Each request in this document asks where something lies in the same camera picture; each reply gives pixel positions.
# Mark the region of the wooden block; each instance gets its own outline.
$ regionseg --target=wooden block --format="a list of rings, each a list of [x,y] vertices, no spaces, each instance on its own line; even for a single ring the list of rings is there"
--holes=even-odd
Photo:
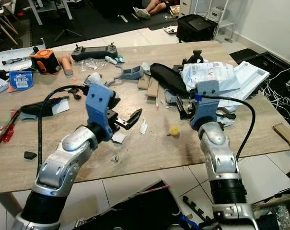
[[[273,126],[273,129],[290,145],[290,129],[283,123]]]
[[[140,79],[139,79],[139,83],[137,84],[137,87],[139,89],[142,90],[146,90],[149,87],[149,83],[150,83],[150,76],[148,76],[147,74],[144,74]]]
[[[157,97],[158,89],[159,89],[159,82],[156,79],[151,78],[146,95],[148,97]]]

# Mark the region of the remote controller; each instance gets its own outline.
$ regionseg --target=remote controller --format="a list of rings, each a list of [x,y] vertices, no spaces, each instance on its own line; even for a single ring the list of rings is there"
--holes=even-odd
[[[108,46],[99,47],[77,46],[71,54],[72,59],[75,61],[81,61],[86,58],[104,59],[105,56],[111,58],[117,57],[117,49],[113,43]]]

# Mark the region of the black box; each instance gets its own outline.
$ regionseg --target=black box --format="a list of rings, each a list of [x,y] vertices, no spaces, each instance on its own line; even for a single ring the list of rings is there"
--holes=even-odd
[[[190,14],[178,19],[177,37],[179,42],[213,40],[216,22],[205,20],[200,15]]]

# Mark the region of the white wall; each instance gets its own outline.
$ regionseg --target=white wall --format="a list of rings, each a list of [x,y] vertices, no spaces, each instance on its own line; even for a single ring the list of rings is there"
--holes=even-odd
[[[290,0],[249,0],[237,22],[236,33],[290,61]]]

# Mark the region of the yellow ball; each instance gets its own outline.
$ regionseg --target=yellow ball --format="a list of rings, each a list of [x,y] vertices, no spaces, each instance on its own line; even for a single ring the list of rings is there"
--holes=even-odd
[[[180,129],[178,126],[171,126],[169,130],[170,135],[177,136],[180,134]]]

